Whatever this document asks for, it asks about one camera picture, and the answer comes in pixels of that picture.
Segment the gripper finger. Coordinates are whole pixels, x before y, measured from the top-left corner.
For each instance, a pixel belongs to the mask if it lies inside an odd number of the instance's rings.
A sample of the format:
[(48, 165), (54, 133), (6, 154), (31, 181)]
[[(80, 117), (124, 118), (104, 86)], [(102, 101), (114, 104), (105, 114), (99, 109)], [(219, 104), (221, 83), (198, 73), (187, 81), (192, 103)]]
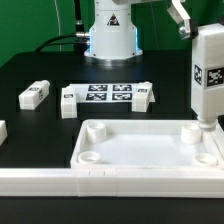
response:
[(194, 39), (198, 35), (197, 23), (192, 20), (183, 7), (185, 0), (169, 0), (170, 6), (167, 9), (172, 19), (179, 26), (179, 35), (182, 39)]

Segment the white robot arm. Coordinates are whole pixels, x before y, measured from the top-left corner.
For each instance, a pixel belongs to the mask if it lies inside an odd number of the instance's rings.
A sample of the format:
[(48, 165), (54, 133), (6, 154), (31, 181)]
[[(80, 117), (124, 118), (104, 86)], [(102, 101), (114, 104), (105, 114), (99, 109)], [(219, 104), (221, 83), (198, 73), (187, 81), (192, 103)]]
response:
[(167, 12), (179, 26), (182, 39), (194, 39), (198, 35), (197, 25), (183, 7), (186, 0), (94, 0), (95, 21), (89, 29), (86, 61), (108, 67), (136, 63), (143, 51), (138, 47), (131, 5), (157, 1), (168, 1)]

